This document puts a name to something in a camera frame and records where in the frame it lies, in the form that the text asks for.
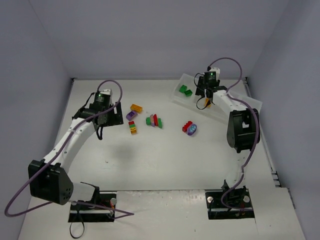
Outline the purple square lego brick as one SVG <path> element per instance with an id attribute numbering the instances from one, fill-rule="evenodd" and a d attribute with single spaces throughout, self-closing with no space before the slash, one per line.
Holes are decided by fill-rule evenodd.
<path id="1" fill-rule="evenodd" d="M 127 115 L 126 115 L 126 119 L 128 121 L 131 121 L 132 119 L 134 119 L 136 116 L 138 115 L 138 113 L 136 111 L 130 111 Z"/>

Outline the yellow half-round lego brick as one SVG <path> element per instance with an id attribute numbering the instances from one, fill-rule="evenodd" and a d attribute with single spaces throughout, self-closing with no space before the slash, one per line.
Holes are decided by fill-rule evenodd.
<path id="1" fill-rule="evenodd" d="M 210 107 L 211 107 L 211 101 L 208 98 L 206 98 L 204 103 L 204 108 L 210 108 Z"/>

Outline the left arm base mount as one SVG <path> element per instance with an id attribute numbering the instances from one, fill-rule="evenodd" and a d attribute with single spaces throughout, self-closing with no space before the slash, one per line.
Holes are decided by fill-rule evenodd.
<path id="1" fill-rule="evenodd" d="M 71 204 L 68 222 L 69 223 L 111 223 L 115 219 L 115 211 L 101 208 L 113 208 L 116 206 L 117 194 L 115 192 L 101 192 L 100 199 L 96 203 L 100 207 L 91 205 Z"/>

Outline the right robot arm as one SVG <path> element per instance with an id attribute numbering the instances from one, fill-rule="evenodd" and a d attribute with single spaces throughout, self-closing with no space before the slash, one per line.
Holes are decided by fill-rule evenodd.
<path id="1" fill-rule="evenodd" d="M 226 140 L 235 150 L 236 163 L 226 177 L 222 189 L 241 188 L 244 185 L 246 166 L 255 147 L 260 141 L 259 111 L 252 108 L 245 100 L 233 96 L 230 89 L 220 85 L 216 71 L 207 71 L 195 75 L 198 80 L 195 94 L 200 99 L 207 99 L 204 108 L 210 104 L 217 106 L 228 117 Z"/>

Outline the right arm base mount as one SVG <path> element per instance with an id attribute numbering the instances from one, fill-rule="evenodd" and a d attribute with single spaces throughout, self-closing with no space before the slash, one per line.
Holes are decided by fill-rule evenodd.
<path id="1" fill-rule="evenodd" d="M 239 220 L 254 219 L 249 190 L 238 188 L 229 193 L 221 202 L 223 190 L 205 192 L 207 215 L 209 220 Z"/>

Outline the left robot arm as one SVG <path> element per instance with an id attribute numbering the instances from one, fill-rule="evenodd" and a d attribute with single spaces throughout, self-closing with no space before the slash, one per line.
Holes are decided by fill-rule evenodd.
<path id="1" fill-rule="evenodd" d="M 72 182 L 68 172 L 84 143 L 92 135 L 102 139 L 103 129 L 122 125 L 121 103 L 112 103 L 112 91 L 97 91 L 89 107 L 81 107 L 57 145 L 42 160 L 28 166 L 30 194 L 59 205 L 67 202 L 90 202 L 98 196 L 98 188 L 89 183 Z"/>

